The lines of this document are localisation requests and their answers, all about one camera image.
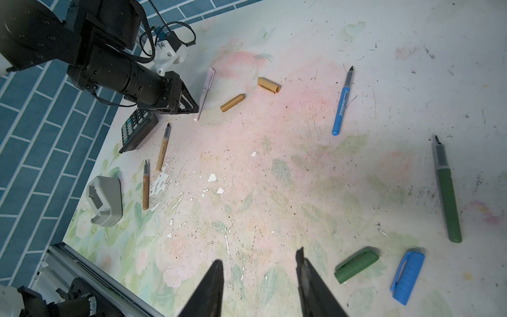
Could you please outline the white pink pen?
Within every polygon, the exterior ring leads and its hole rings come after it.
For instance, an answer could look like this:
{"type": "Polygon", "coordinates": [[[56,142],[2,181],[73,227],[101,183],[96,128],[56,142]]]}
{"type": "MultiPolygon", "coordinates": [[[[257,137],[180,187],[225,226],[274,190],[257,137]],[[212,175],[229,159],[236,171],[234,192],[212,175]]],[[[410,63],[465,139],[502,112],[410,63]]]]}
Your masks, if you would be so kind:
{"type": "Polygon", "coordinates": [[[198,122],[199,119],[200,119],[200,117],[201,117],[201,114],[203,112],[203,108],[204,108],[204,105],[205,105],[205,101],[206,101],[207,95],[208,95],[208,93],[203,95],[202,92],[201,92],[201,96],[200,96],[200,99],[199,99],[199,111],[196,114],[196,116],[194,117],[194,121],[195,122],[198,122]]]}

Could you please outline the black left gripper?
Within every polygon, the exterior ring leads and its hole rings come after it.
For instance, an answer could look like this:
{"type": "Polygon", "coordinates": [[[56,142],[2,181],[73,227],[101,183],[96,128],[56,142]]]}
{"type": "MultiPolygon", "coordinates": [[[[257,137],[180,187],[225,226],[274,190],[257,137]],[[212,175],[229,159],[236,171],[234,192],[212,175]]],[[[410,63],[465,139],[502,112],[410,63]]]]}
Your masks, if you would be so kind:
{"type": "Polygon", "coordinates": [[[120,93],[138,108],[158,114],[196,114],[199,105],[179,76],[160,77],[146,67],[135,65],[120,93]]]}

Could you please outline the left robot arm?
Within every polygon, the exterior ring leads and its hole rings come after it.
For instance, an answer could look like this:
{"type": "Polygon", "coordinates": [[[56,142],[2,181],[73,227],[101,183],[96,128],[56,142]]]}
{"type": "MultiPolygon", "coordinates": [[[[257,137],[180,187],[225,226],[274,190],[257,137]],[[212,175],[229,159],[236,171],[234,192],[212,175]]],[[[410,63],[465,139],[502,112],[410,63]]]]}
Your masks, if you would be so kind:
{"type": "Polygon", "coordinates": [[[28,289],[86,186],[117,106],[199,109],[170,66],[187,42],[138,1],[1,2],[1,314],[49,316],[28,289]]]}

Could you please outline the pink pen cap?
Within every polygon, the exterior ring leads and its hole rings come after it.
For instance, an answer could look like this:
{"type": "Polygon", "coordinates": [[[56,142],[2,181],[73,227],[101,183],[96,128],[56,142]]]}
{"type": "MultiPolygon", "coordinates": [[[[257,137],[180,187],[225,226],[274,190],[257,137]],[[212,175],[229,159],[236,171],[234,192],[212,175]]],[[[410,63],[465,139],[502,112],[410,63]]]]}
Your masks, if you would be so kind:
{"type": "Polygon", "coordinates": [[[211,88],[211,85],[213,83],[213,79],[215,77],[215,70],[213,68],[209,68],[207,72],[207,76],[205,78],[205,82],[203,84],[203,91],[202,94],[207,94],[211,88]]]}

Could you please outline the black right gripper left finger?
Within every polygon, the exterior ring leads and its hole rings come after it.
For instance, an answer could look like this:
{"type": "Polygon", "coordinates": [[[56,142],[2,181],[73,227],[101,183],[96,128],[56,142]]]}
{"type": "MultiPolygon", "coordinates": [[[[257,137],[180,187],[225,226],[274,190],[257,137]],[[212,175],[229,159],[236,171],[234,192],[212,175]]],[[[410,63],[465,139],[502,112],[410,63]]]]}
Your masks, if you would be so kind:
{"type": "Polygon", "coordinates": [[[220,317],[223,303],[223,262],[215,260],[179,316],[220,317]]]}

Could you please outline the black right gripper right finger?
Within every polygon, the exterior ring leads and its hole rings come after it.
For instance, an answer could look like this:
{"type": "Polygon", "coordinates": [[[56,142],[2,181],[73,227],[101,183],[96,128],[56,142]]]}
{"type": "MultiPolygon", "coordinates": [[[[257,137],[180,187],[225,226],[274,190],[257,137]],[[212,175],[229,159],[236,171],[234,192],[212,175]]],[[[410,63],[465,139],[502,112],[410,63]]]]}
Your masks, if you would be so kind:
{"type": "Polygon", "coordinates": [[[338,303],[310,260],[304,248],[296,252],[298,293],[303,316],[344,316],[348,314],[338,303]]]}

